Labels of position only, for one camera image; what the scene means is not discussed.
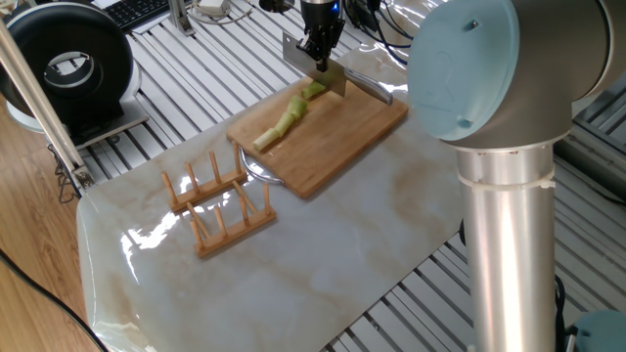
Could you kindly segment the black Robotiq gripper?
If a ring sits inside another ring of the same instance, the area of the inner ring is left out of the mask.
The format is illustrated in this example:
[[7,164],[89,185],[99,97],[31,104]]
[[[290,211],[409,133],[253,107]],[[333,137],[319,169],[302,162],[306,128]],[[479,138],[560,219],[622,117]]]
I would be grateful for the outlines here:
[[296,44],[296,48],[312,58],[319,71],[326,72],[328,57],[336,47],[345,25],[345,20],[341,18],[340,1],[301,1],[301,14],[305,23],[305,37]]

